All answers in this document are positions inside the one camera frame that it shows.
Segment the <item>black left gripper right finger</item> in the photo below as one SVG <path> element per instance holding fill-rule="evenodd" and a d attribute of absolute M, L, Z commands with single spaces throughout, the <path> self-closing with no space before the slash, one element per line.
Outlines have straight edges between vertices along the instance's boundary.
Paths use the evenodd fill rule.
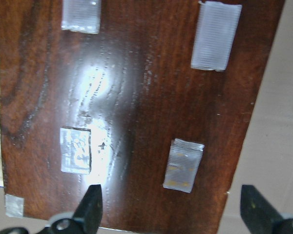
<path fill-rule="evenodd" d="M 252 234 L 287 233 L 286 220 L 253 185 L 242 185 L 240 215 Z"/>

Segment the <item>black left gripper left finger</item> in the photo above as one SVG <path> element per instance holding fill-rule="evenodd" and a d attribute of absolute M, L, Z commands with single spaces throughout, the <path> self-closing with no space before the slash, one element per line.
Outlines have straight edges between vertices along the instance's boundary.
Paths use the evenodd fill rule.
<path fill-rule="evenodd" d="M 84 234 L 96 234 L 103 217 L 101 185 L 88 187 L 72 219 L 81 227 Z"/>

